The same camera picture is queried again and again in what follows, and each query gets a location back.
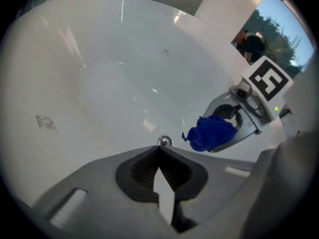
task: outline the person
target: person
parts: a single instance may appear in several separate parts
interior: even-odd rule
[[[245,29],[236,35],[233,42],[237,43],[236,49],[250,64],[256,62],[265,51],[262,39]]]

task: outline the stain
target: stain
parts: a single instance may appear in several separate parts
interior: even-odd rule
[[[167,55],[169,55],[169,50],[164,48],[161,53],[165,54],[167,56]]]
[[[53,129],[55,131],[58,131],[56,129],[54,121],[50,117],[44,117],[44,116],[41,116],[41,115],[36,115],[35,118],[36,118],[36,121],[38,122],[39,128],[44,127],[48,131],[49,131],[49,129]]]

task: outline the tree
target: tree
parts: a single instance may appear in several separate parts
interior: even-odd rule
[[[303,71],[305,71],[305,69],[307,69],[307,67],[308,67],[309,64],[310,64],[311,59],[313,58],[313,56],[314,56],[314,55],[312,55],[311,58],[308,59],[308,61],[307,61],[305,64],[302,65]]]
[[[261,33],[265,44],[264,55],[276,62],[292,78],[302,71],[302,66],[293,66],[290,62],[296,60],[295,51],[301,37],[296,35],[290,42],[289,37],[284,34],[284,28],[271,17],[261,16],[258,9],[253,12],[242,29]]]

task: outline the blue towel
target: blue towel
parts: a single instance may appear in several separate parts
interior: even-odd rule
[[[206,151],[230,141],[236,132],[232,123],[211,115],[208,118],[199,117],[197,126],[189,130],[187,138],[184,133],[181,137],[184,141],[190,141],[193,150]]]

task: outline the sky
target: sky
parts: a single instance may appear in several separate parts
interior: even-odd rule
[[[261,0],[257,9],[261,16],[271,16],[272,19],[277,21],[280,27],[284,27],[284,34],[290,37],[290,41],[292,41],[296,35],[302,37],[295,55],[296,59],[300,56],[297,62],[299,65],[306,63],[311,58],[314,49],[303,27],[288,7],[286,7],[281,0]]]

